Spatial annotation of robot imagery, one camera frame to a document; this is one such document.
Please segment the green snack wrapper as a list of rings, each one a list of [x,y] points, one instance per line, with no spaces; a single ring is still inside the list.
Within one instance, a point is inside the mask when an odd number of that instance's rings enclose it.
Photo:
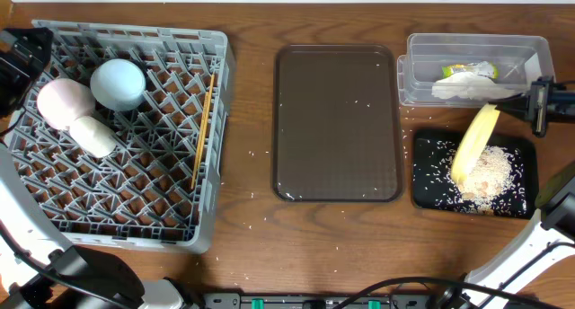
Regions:
[[[442,66],[441,69],[445,78],[462,72],[470,72],[475,75],[489,77],[490,79],[497,79],[499,77],[498,68],[488,61]]]

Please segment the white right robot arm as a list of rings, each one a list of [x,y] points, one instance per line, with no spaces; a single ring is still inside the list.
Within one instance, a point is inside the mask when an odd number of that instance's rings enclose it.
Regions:
[[[550,122],[574,120],[574,92],[551,76],[532,82],[527,93],[495,101],[497,109],[531,124],[544,137]],[[552,265],[574,254],[574,165],[556,174],[535,199],[535,212],[521,233],[464,282],[516,294]]]

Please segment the pink bowl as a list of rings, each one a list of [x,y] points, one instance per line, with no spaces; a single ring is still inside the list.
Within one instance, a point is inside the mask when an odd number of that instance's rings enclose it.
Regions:
[[[76,119],[93,114],[95,99],[87,86],[59,78],[41,88],[37,108],[52,128],[68,130]]]

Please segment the yellow plate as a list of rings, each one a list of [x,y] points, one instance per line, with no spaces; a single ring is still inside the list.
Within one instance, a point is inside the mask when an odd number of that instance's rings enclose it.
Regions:
[[[454,156],[450,176],[456,185],[463,184],[486,147],[499,118],[496,105],[485,104],[466,130]]]

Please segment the cream plastic cup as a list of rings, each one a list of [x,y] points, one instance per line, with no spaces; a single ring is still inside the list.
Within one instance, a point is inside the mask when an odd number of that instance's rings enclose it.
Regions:
[[[73,121],[69,133],[85,152],[96,158],[111,154],[117,145],[115,133],[91,116]]]

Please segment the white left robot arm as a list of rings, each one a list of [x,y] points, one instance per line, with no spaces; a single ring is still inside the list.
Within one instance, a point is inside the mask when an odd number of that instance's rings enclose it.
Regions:
[[[1,32],[1,114],[24,113],[24,97],[48,68],[47,28]],[[3,308],[183,308],[167,278],[141,281],[119,257],[72,244],[24,186],[1,147],[1,283]]]

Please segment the light blue bowl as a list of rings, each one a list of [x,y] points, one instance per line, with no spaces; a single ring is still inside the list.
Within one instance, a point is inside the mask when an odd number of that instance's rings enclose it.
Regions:
[[[141,69],[125,59],[111,59],[92,74],[90,88],[97,102],[115,111],[136,109],[144,101],[146,79]]]

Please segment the wooden chopstick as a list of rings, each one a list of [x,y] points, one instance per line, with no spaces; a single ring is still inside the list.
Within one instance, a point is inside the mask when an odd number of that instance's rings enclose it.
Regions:
[[[202,156],[203,156],[203,150],[204,150],[206,134],[207,134],[207,129],[208,129],[208,118],[209,118],[209,113],[210,113],[210,105],[211,105],[211,98],[212,98],[212,93],[213,93],[213,89],[214,89],[214,83],[215,83],[215,74],[212,74],[210,77],[210,84],[209,84],[208,93],[205,96],[204,106],[203,106],[203,110],[202,110],[198,144],[197,144],[197,150],[196,150],[196,159],[195,159],[195,164],[194,164],[194,175],[197,175],[199,172],[199,167],[200,167]]]
[[[206,133],[207,133],[207,127],[208,127],[208,117],[209,117],[210,105],[211,105],[211,96],[212,96],[212,90],[209,90],[208,93],[206,94],[205,101],[204,101],[204,109],[202,111],[202,118],[201,118],[201,123],[200,123],[198,144],[197,144],[196,155],[195,155],[195,163],[194,163],[194,168],[193,168],[193,172],[192,172],[191,188],[193,190],[195,189],[195,186],[196,186],[196,179],[197,179],[197,176],[199,174],[199,167],[201,164],[204,145],[205,145],[205,139],[206,139]]]

